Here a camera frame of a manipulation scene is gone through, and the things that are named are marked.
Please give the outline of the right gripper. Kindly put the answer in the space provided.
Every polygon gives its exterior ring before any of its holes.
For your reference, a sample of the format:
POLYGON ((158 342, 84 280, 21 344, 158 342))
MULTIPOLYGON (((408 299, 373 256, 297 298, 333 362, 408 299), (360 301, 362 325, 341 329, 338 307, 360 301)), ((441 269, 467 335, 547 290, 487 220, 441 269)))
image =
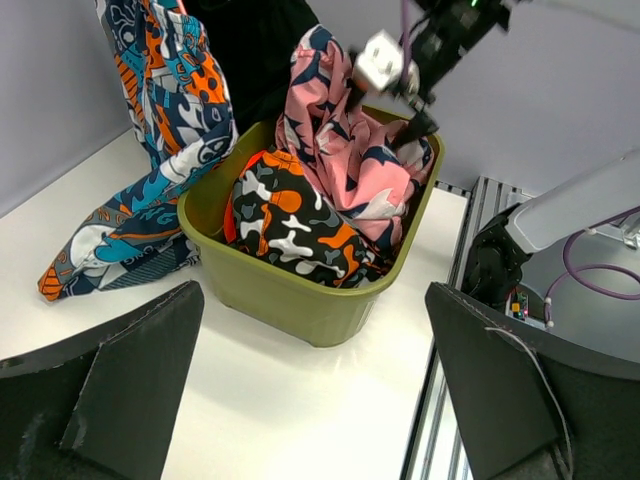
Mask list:
MULTIPOLYGON (((349 58, 352 61, 351 78, 347 82, 350 92, 347 97, 347 112, 352 112, 358 107, 367 93, 371 90, 365 83, 364 77, 356 69, 356 60, 361 51, 349 50, 349 58)), ((404 80, 399 80, 390 89, 383 91, 396 99, 402 99, 413 111, 414 116, 403 126, 393 138, 392 145, 408 145, 421 137, 435 134, 439 125, 426 108, 426 102, 411 91, 411 87, 404 80)))

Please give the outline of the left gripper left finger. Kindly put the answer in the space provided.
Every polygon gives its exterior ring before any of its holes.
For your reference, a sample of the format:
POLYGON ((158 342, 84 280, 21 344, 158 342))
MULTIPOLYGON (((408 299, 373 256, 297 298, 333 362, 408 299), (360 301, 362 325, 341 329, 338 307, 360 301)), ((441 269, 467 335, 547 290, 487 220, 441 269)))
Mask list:
POLYGON ((204 310, 196 281, 1 362, 4 479, 158 479, 204 310))

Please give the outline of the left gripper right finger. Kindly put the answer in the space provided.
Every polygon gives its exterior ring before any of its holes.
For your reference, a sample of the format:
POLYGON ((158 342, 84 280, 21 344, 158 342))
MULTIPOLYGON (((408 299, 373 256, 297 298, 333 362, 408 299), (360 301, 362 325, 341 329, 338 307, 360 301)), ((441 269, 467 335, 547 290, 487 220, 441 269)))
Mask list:
POLYGON ((429 286, 425 303, 474 478, 638 478, 638 363, 443 283, 429 286))

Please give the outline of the pink shark print shorts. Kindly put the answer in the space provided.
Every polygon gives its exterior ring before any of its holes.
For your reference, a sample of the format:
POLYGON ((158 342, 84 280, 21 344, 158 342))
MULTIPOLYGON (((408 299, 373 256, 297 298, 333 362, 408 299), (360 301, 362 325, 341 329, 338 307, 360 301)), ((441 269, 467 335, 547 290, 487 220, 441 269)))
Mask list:
POLYGON ((428 180, 436 154, 422 137, 391 143, 406 121, 383 124, 348 109, 352 63, 329 30, 307 30, 291 55, 276 145, 296 156, 311 184, 376 249, 400 243, 411 197, 428 180))

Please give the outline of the camouflage shorts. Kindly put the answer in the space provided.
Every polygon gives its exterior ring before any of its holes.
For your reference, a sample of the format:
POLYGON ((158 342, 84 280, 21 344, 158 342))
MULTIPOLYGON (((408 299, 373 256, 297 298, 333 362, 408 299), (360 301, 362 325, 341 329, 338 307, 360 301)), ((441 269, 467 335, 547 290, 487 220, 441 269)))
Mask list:
POLYGON ((239 236, 230 246, 331 288, 356 288, 385 276, 391 262, 309 182, 301 162, 265 150, 245 174, 239 236))

